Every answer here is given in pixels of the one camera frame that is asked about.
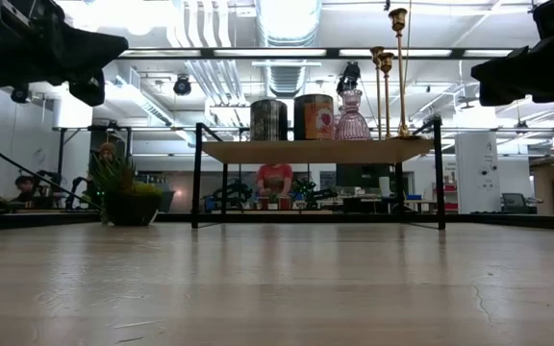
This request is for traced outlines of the tall gold candlestick holder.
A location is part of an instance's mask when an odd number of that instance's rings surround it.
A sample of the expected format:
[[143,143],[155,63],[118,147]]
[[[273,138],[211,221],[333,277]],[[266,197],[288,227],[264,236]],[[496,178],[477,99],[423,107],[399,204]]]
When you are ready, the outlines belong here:
[[406,101],[405,101],[405,69],[403,59],[403,30],[406,27],[408,11],[403,8],[394,9],[389,12],[391,28],[395,32],[397,40],[397,59],[398,59],[398,77],[399,77],[399,100],[400,100],[400,120],[397,135],[403,138],[409,138],[411,134],[406,121]]

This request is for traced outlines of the black office chair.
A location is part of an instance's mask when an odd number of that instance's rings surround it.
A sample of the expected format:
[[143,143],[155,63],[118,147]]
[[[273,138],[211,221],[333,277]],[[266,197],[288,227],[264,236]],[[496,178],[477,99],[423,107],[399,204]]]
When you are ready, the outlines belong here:
[[502,211],[509,214],[536,214],[537,207],[521,193],[502,193]]

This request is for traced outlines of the white column cabinet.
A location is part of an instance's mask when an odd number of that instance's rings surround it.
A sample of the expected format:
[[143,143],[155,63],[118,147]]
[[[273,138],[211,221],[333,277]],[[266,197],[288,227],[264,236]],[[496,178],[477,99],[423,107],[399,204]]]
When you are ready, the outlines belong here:
[[457,134],[459,213],[501,211],[495,133]]

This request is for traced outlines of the tin can with orange label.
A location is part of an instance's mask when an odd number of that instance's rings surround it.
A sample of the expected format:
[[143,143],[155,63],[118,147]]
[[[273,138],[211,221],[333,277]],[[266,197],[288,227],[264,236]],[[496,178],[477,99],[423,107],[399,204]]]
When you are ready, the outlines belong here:
[[332,140],[334,100],[326,94],[306,94],[294,99],[294,139]]

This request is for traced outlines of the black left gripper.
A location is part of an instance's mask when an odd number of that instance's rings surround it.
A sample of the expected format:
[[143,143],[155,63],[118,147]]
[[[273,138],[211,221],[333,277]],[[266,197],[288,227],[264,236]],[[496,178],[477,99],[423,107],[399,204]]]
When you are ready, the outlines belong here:
[[30,84],[68,84],[96,107],[105,100],[102,68],[129,48],[125,37],[88,32],[65,22],[53,0],[0,0],[0,87],[17,104],[30,101]]

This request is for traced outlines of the pink glass candle holder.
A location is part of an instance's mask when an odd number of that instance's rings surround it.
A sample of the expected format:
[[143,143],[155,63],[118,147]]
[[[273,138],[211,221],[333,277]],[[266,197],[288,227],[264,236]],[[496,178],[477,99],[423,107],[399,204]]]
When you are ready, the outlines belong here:
[[337,124],[336,140],[371,140],[371,133],[365,118],[360,114],[362,93],[357,89],[345,90],[340,94],[341,116]]

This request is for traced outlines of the person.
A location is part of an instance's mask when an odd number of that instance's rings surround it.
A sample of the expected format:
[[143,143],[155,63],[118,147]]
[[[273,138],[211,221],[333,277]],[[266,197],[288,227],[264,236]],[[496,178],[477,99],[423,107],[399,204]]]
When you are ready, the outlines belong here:
[[290,210],[293,171],[289,164],[263,164],[257,171],[257,194],[278,210]]
[[99,146],[97,161],[101,164],[112,164],[116,157],[116,148],[110,142],[104,142]]
[[33,177],[19,176],[14,182],[19,194],[12,198],[15,203],[23,203],[25,206],[32,207],[38,197],[38,187]]

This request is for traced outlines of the black ceiling spotlight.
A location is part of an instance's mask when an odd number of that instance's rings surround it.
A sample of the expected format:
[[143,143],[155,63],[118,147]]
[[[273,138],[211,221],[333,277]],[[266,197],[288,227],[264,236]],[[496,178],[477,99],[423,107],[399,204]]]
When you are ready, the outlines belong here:
[[178,96],[187,96],[191,93],[191,83],[189,81],[189,75],[180,74],[173,86],[173,92]]

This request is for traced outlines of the wooden shelf riser black frame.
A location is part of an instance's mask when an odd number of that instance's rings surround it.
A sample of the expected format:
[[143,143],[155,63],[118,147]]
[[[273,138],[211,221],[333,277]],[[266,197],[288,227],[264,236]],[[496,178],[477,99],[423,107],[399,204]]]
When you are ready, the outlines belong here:
[[403,162],[415,156],[434,154],[435,184],[437,192],[438,228],[446,224],[443,159],[441,148],[441,121],[435,119],[415,131],[416,134],[431,128],[431,139],[416,136],[394,137],[380,140],[295,140],[295,141],[224,141],[214,130],[199,122],[195,125],[195,151],[192,179],[192,207],[190,225],[197,229],[202,222],[200,215],[200,186],[202,155],[222,163],[222,186],[227,186],[229,165],[261,163],[388,163],[395,166],[397,206],[404,208]]

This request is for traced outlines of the potted green succulent plant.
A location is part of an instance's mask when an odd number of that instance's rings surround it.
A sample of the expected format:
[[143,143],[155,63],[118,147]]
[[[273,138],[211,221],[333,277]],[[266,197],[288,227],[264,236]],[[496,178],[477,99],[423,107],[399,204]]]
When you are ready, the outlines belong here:
[[157,215],[163,193],[136,180],[131,159],[95,159],[89,171],[103,222],[115,226],[148,226]]

